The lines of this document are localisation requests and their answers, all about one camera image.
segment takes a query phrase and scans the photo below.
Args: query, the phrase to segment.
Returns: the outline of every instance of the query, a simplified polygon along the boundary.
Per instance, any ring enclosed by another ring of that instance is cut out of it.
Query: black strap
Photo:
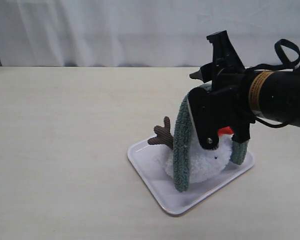
[[[298,58],[294,61],[290,61],[287,55],[285,54],[285,51],[283,50],[282,46],[285,46],[293,51],[295,51],[298,54]],[[250,67],[247,70],[270,70],[270,71],[280,71],[285,69],[295,69],[295,67],[300,62],[300,49],[297,45],[295,45],[293,42],[287,40],[287,39],[280,39],[277,41],[274,45],[274,50],[279,57],[282,64],[280,65],[270,65],[270,64],[259,64],[254,67]]]

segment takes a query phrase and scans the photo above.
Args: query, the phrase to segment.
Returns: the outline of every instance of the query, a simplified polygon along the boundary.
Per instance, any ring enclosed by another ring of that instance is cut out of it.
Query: white curtain
[[[300,47],[300,0],[0,0],[0,64],[201,66],[221,30],[245,65],[277,64],[280,38]]]

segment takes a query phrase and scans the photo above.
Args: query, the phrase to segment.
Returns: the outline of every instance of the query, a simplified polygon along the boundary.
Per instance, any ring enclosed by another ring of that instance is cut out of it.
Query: table
[[[300,128],[254,124],[255,167],[181,217],[132,168],[196,70],[0,67],[0,240],[300,239]]]

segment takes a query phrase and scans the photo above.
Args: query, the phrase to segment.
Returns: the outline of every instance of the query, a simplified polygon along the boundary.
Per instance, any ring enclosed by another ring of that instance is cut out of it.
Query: plush bird
[[[211,89],[210,84],[200,87],[207,91]],[[232,141],[233,131],[230,127],[225,127],[218,131],[219,147],[216,150],[203,149],[193,131],[187,97],[188,95],[180,105],[173,135],[170,119],[166,116],[163,120],[164,126],[155,126],[156,136],[147,141],[149,145],[167,145],[170,148],[168,158],[162,159],[161,164],[179,192],[187,191],[189,184],[201,183],[218,175],[229,161],[241,165],[248,146],[248,141]]]

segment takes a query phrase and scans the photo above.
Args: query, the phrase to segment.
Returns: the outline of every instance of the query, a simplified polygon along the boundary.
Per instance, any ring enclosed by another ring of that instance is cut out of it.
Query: white tray
[[[166,158],[167,154],[169,154],[167,146],[149,145],[148,138],[132,145],[127,152],[129,161],[159,206],[167,214],[175,217],[182,215],[255,165],[255,159],[248,151],[242,165],[229,162],[219,175],[202,183],[190,184],[186,192],[178,192],[172,178],[157,161]]]

